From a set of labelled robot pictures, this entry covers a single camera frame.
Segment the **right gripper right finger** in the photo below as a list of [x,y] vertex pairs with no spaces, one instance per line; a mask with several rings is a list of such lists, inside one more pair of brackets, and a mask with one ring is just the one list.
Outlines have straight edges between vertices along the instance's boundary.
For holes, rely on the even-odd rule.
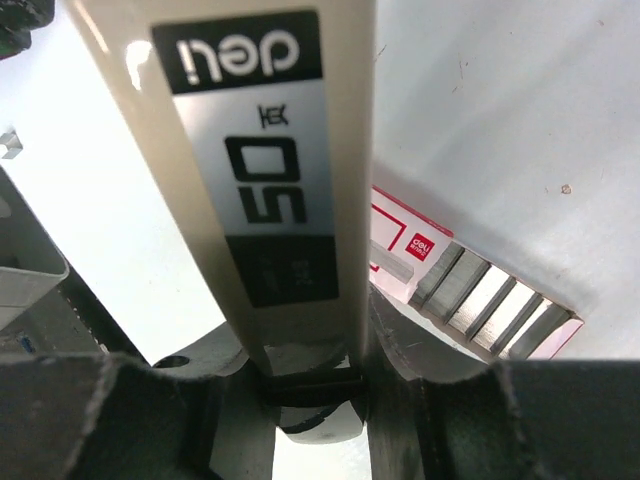
[[376,479],[635,479],[635,361],[485,364],[369,295]]

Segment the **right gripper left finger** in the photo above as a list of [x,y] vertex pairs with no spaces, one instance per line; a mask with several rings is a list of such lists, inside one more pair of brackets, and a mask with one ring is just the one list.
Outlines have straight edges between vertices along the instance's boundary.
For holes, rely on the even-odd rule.
[[122,353],[1,358],[5,479],[268,479],[275,426],[228,325],[149,367]]

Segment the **beige deli stapler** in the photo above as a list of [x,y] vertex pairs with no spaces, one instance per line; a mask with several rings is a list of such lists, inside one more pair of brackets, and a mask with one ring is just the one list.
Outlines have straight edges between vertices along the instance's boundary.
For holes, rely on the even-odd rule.
[[361,434],[372,1],[70,1],[293,441]]

